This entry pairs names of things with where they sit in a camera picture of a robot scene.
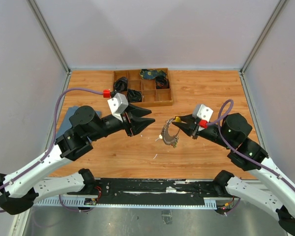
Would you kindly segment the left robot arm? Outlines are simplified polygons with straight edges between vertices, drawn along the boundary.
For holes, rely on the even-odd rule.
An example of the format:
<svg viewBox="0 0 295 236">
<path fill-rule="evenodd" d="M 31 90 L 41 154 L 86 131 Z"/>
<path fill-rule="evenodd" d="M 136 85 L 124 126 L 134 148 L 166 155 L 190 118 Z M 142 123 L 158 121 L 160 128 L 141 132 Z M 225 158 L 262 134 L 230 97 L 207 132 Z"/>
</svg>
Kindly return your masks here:
<svg viewBox="0 0 295 236">
<path fill-rule="evenodd" d="M 16 215 L 55 195 L 91 194 L 97 182 L 89 169 L 80 169 L 66 177 L 46 177 L 91 151 L 93 141 L 120 130 L 130 137 L 138 135 L 154 123 L 153 118 L 147 118 L 149 114 L 151 110 L 130 104 L 121 113 L 121 119 L 113 115 L 100 118 L 91 106 L 79 107 L 69 118 L 71 128 L 56 139 L 51 149 L 12 174 L 0 173 L 1 210 Z"/>
</svg>

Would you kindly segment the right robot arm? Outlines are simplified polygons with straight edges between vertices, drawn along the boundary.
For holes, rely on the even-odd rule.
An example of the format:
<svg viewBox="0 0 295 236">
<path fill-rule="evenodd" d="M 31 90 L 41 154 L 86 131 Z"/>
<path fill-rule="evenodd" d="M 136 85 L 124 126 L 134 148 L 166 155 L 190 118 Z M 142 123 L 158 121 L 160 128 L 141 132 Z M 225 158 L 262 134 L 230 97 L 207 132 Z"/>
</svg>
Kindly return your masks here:
<svg viewBox="0 0 295 236">
<path fill-rule="evenodd" d="M 202 137 L 230 150 L 228 158 L 245 172 L 255 176 L 269 190 L 252 187 L 234 174 L 221 171 L 213 184 L 214 193 L 230 194 L 252 203 L 275 218 L 280 227 L 295 236 L 295 183 L 274 163 L 267 151 L 248 135 L 252 126 L 241 114 L 227 114 L 209 121 L 211 112 L 205 109 L 175 117 L 172 124 L 187 136 Z"/>
</svg>

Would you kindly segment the dark rolled tie centre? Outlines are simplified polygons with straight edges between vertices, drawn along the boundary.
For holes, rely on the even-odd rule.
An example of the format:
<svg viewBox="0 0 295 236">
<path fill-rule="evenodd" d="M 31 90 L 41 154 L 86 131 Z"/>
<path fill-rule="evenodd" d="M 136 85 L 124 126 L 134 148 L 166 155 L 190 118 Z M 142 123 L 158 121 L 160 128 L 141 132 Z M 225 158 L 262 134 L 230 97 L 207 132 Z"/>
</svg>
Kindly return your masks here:
<svg viewBox="0 0 295 236">
<path fill-rule="evenodd" d="M 130 103 L 142 102 L 142 93 L 134 89 L 127 90 L 127 100 Z"/>
</svg>

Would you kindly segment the dark rolled tie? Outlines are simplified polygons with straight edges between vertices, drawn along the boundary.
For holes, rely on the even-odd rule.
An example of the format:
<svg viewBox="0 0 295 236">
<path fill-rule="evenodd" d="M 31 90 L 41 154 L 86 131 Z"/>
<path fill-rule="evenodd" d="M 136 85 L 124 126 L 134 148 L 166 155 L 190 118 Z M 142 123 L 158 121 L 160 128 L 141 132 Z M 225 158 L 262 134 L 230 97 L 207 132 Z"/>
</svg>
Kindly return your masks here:
<svg viewBox="0 0 295 236">
<path fill-rule="evenodd" d="M 128 91 L 128 79 L 126 77 L 120 77 L 113 84 L 112 97 L 117 93 L 126 95 Z"/>
<path fill-rule="evenodd" d="M 156 88 L 157 89 L 168 89 L 169 80 L 164 76 L 157 76 L 155 78 Z"/>
<path fill-rule="evenodd" d="M 142 93 L 134 89 L 127 90 L 127 100 L 130 103 L 142 102 Z"/>
</svg>

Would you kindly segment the wooden compartment tray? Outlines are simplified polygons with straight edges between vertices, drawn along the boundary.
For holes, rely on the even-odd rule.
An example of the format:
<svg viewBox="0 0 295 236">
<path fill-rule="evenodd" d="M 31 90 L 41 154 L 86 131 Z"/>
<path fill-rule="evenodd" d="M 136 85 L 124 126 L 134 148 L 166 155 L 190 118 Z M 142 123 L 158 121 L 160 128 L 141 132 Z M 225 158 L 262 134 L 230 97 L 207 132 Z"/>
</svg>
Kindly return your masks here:
<svg viewBox="0 0 295 236">
<path fill-rule="evenodd" d="M 162 107 L 173 105 L 173 95 L 171 89 L 171 76 L 167 68 L 160 68 L 166 73 L 168 86 L 157 88 L 155 80 L 145 80 L 140 76 L 140 69 L 115 70 L 113 83 L 121 77 L 128 79 L 128 88 L 138 91 L 142 95 L 141 102 L 135 102 L 139 107 Z"/>
</svg>

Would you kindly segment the dark rolled tie left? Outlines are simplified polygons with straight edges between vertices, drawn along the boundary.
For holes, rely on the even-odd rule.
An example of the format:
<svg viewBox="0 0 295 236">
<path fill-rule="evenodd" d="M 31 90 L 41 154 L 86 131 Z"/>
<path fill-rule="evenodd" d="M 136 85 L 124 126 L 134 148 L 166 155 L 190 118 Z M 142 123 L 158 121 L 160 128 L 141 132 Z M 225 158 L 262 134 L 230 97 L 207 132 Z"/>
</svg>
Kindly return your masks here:
<svg viewBox="0 0 295 236">
<path fill-rule="evenodd" d="M 126 95 L 128 91 L 128 79 L 126 77 L 120 77 L 113 84 L 112 97 L 117 93 Z"/>
</svg>

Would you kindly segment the dark rolled tie right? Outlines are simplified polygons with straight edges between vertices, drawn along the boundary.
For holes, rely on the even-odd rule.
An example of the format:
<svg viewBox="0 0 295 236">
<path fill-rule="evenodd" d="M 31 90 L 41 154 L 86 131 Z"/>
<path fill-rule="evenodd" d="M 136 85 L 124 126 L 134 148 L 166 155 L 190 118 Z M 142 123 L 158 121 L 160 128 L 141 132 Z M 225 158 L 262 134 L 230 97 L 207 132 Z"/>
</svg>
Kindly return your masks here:
<svg viewBox="0 0 295 236">
<path fill-rule="evenodd" d="M 157 89 L 168 89 L 169 80 L 164 76 L 157 76 L 155 78 L 156 88 Z"/>
</svg>

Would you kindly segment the blue yellow patterned tie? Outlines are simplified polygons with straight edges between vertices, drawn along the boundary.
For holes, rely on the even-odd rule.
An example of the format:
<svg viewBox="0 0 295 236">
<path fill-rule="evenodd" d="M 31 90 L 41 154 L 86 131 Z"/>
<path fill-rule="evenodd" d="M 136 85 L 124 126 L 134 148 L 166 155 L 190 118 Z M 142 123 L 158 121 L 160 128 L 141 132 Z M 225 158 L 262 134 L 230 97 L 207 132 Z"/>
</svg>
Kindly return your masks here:
<svg viewBox="0 0 295 236">
<path fill-rule="evenodd" d="M 156 77 L 167 77 L 167 73 L 160 69 L 141 69 L 140 76 L 144 80 L 153 80 Z"/>
</svg>

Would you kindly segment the blue folded cloth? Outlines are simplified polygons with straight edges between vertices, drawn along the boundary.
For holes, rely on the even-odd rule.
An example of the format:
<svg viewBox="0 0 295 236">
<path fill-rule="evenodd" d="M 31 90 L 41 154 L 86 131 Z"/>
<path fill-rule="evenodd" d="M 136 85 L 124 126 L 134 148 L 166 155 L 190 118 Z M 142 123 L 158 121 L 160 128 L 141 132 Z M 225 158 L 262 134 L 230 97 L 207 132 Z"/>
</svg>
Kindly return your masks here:
<svg viewBox="0 0 295 236">
<path fill-rule="evenodd" d="M 77 138 L 78 142 L 82 141 L 83 143 L 86 141 L 87 144 L 90 144 L 91 139 L 89 138 L 88 131 L 84 133 L 83 127 L 81 126 L 88 126 L 89 122 L 100 121 L 101 115 L 101 112 L 87 105 L 76 107 L 74 113 L 72 110 L 69 110 L 56 134 L 55 141 L 68 141 L 68 143 L 70 143 Z"/>
</svg>

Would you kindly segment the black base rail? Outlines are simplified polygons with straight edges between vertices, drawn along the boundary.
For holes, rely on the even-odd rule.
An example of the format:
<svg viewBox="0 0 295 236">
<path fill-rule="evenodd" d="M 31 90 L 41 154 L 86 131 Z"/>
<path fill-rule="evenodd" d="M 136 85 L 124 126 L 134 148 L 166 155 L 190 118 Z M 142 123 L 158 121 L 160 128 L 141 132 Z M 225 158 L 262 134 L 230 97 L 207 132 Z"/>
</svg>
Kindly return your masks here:
<svg viewBox="0 0 295 236">
<path fill-rule="evenodd" d="M 232 199 L 223 187 L 217 183 L 200 179 L 152 179 L 152 178 L 96 178 L 93 187 L 84 187 L 79 192 L 69 195 L 96 195 L 101 190 L 101 197 L 113 195 L 139 195 L 147 198 L 160 196 L 168 200 L 170 196 L 197 196 L 201 198 Z"/>
</svg>

